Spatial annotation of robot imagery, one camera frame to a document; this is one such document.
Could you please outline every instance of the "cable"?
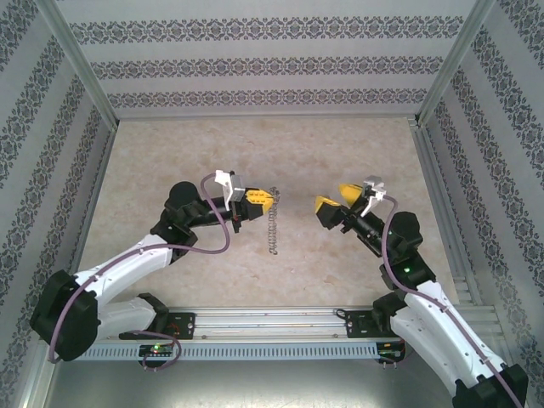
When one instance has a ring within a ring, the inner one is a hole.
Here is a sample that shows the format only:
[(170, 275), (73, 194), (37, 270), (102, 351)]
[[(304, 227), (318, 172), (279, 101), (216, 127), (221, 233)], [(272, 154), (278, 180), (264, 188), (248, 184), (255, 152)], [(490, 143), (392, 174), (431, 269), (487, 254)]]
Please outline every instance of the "cable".
[(144, 367), (145, 371), (152, 370), (153, 372), (157, 372), (157, 371), (160, 371), (160, 370), (164, 370), (165, 368), (168, 368), (169, 366), (174, 364), (176, 361), (178, 361), (179, 357), (181, 357), (181, 343), (174, 336), (168, 336), (167, 334), (155, 333), (153, 331), (146, 331), (146, 330), (133, 330), (133, 331), (130, 331), (130, 333), (132, 333), (132, 334), (141, 334), (141, 335), (150, 336), (150, 337), (166, 338), (167, 340), (172, 340), (173, 344), (176, 344), (176, 346), (178, 346), (178, 352), (176, 353), (174, 358), (167, 361), (166, 363), (164, 363), (163, 365), (161, 365), (159, 367), (149, 367), (148, 365), (146, 365), (145, 362), (147, 361), (147, 358), (153, 355), (153, 354), (146, 354), (144, 356), (144, 359), (142, 360), (142, 366)]
[[(53, 336), (51, 337), (51, 343), (49, 344), (49, 351), (48, 351), (48, 359), (53, 364), (56, 364), (60, 361), (59, 358), (55, 358), (54, 356), (54, 350), (57, 345), (57, 341), (59, 339), (60, 329), (62, 328), (62, 325), (65, 321), (66, 315), (68, 315), (68, 311), (76, 301), (77, 297), (89, 286), (91, 283), (98, 280), (98, 277), (103, 275), (105, 272), (113, 268), (115, 265), (119, 264), (120, 262), (124, 261), (127, 258), (130, 258), (134, 255), (142, 254), (143, 252), (151, 251), (153, 249), (162, 249), (162, 248), (169, 248), (169, 249), (181, 249), (182, 251), (193, 251), (198, 253), (204, 253), (206, 255), (217, 255), (220, 253), (225, 252), (230, 247), (230, 235), (229, 230), (227, 229), (227, 225), (223, 220), (223, 217), (221, 216), (221, 213), (219, 212), (218, 208), (213, 204), (212, 197), (208, 194), (206, 190), (205, 183), (209, 179), (213, 179), (215, 177), (215, 173), (208, 174), (205, 178), (201, 181), (201, 190), (202, 194), (204, 195), (204, 199), (207, 201), (207, 203), (210, 205), (210, 208), (212, 209), (213, 213), (218, 218), (219, 223), (221, 224), (221, 227), (223, 228), (224, 232), (224, 238), (225, 243), (224, 246), (221, 249), (200, 249), (200, 248), (194, 248), (192, 246), (186, 246), (186, 245), (174, 245), (174, 244), (155, 244), (155, 245), (148, 245), (144, 246), (142, 248), (134, 249), (133, 251), (124, 253), (119, 258), (116, 258), (112, 260), (110, 263), (108, 263), (104, 268), (100, 269), (96, 274), (89, 276), (85, 282), (81, 286), (79, 286), (74, 293), (71, 295), (70, 299), (68, 299), (68, 302), (66, 302), (65, 307), (62, 309), (62, 312), (60, 312), (59, 319), (57, 320), (57, 324), (54, 327), (53, 330)], [(152, 333), (154, 336), (162, 337), (161, 333)]]
[(479, 347), (478, 344), (470, 337), (470, 334), (468, 334), (467, 330), (462, 326), (461, 322), (455, 317), (455, 315), (450, 311), (449, 308), (447, 308), (444, 304), (439, 302), (437, 299), (434, 299), (427, 295), (426, 293), (421, 293), (418, 291), (415, 291), (413, 289), (410, 289), (409, 287), (406, 287), (402, 285), (394, 275), (393, 271), (391, 270), (391, 265), (389, 263), (388, 258), (388, 232), (391, 228), (391, 223), (393, 222), (393, 216), (397, 212), (397, 208), (399, 207), (399, 203), (391, 196), (384, 195), (383, 198), (387, 201), (391, 201), (393, 203), (393, 208), (391, 209), (391, 212), (388, 215), (387, 221), (385, 222), (385, 225), (383, 226), (383, 232), (382, 232), (382, 257), (383, 257), (383, 265), (385, 266), (385, 269), (388, 273), (389, 279), (403, 292), (410, 293), (415, 296), (419, 296), (421, 298), (424, 298), (425, 300), (429, 301), (430, 303), (434, 304), (440, 310), (444, 313), (446, 313), (451, 321), (456, 325), (456, 327), (459, 329), (459, 331), (462, 333), (462, 335), (467, 339), (467, 341), (470, 343), (470, 345), (473, 347), (476, 354), (479, 356), (479, 358), (484, 362), (487, 367), (490, 369), (490, 371), (493, 373), (493, 375), (496, 377), (498, 382), (502, 385), (504, 390), (507, 392), (507, 394), (512, 399), (513, 403), (516, 405), (517, 408), (524, 408), (521, 405), (521, 402), (519, 402), (518, 397), (516, 394), (512, 391), (512, 389), (508, 386), (507, 382), (502, 378), (499, 371), (491, 364), (491, 362), (485, 357), (484, 352)]

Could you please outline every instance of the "beige floor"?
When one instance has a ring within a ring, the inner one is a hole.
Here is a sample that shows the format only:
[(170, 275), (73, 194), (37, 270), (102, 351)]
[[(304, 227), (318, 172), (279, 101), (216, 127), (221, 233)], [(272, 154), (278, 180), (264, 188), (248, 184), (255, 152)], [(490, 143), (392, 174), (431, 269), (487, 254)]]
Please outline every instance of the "beige floor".
[[(145, 235), (170, 187), (198, 185), (216, 169), (235, 170), (246, 186), (280, 191), (278, 255), (269, 253), (268, 219), (244, 223), (218, 256), (190, 253), (129, 287), (119, 298), (151, 292), (169, 306), (366, 305), (388, 292), (375, 258), (314, 215), (317, 195), (340, 199), (337, 185), (383, 178), (402, 210), (422, 224), (421, 253), (457, 296), (422, 170), (404, 119), (244, 119), (122, 122), (100, 192), (82, 269), (100, 264)], [(216, 184), (210, 186), (221, 195)], [(388, 204), (377, 213), (385, 216)], [(220, 227), (196, 229), (199, 247), (218, 248)]]

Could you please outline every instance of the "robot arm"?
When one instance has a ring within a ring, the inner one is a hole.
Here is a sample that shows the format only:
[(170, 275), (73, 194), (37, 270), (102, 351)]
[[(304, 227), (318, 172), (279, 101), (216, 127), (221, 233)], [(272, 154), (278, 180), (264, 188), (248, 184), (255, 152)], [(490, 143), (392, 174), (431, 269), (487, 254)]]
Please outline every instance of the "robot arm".
[[(341, 184), (340, 193), (349, 207), (318, 196), (315, 212), (329, 230), (342, 224), (342, 232), (355, 231), (376, 256), (382, 256), (384, 222), (371, 212), (385, 196), (380, 178), (371, 177), (364, 185)], [(470, 328), (445, 295), (431, 269), (417, 251), (422, 243), (415, 214), (398, 212), (388, 232), (387, 252), (394, 277), (416, 293), (401, 291), (380, 267), (385, 284), (394, 292), (373, 304), (372, 315), (381, 331), (392, 331), (404, 338), (425, 360), (448, 388), (454, 407), (514, 406), (506, 390), (489, 368), (495, 368), (523, 404), (528, 378), (519, 365), (507, 366)], [(444, 308), (431, 303), (428, 295)], [(446, 313), (449, 310), (456, 322)], [(480, 347), (484, 361), (470, 341)]]
[[(221, 218), (232, 222), (235, 233), (239, 232), (242, 221), (262, 216), (274, 202), (265, 191), (244, 188), (234, 172), (217, 171), (215, 179), (224, 187), (224, 196), (213, 198), (212, 202)], [(164, 330), (157, 314), (165, 313), (165, 310), (167, 313), (167, 308), (150, 294), (139, 295), (128, 302), (111, 303), (111, 300), (134, 282), (178, 261), (189, 251), (167, 247), (168, 244), (193, 247), (197, 237), (192, 228), (219, 224), (209, 203), (202, 200), (195, 185), (187, 181), (172, 187), (164, 207), (159, 222), (136, 245), (92, 269), (73, 276), (61, 270), (49, 278), (30, 324), (51, 343), (66, 302), (75, 290), (94, 276), (94, 281), (77, 297), (62, 324), (55, 345), (62, 360), (74, 360), (101, 338), (134, 330)], [(106, 266), (102, 275), (96, 275)]]

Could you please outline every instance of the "patterned wallpaper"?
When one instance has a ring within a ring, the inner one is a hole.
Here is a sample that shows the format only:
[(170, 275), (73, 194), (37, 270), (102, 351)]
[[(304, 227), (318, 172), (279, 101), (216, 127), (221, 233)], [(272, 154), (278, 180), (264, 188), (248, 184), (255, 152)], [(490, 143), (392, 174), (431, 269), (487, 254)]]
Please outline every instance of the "patterned wallpaper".
[(121, 119), (415, 114), (473, 4), (58, 2)]
[(70, 269), (113, 132), (32, 0), (0, 1), (0, 407), (37, 340), (43, 282)]
[(498, 1), (428, 123), (483, 299), (544, 406), (544, 2)]

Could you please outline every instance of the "metal spring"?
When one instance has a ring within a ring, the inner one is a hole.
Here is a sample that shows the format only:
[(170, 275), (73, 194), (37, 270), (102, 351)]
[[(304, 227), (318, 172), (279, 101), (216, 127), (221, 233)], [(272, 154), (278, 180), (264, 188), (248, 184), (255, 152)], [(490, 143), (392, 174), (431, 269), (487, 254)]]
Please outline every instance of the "metal spring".
[(269, 209), (269, 252), (272, 255), (277, 255), (278, 240), (277, 240), (277, 227), (276, 219), (278, 217), (278, 203), (280, 202), (280, 191), (275, 187), (269, 190), (269, 193), (274, 197), (274, 204)]

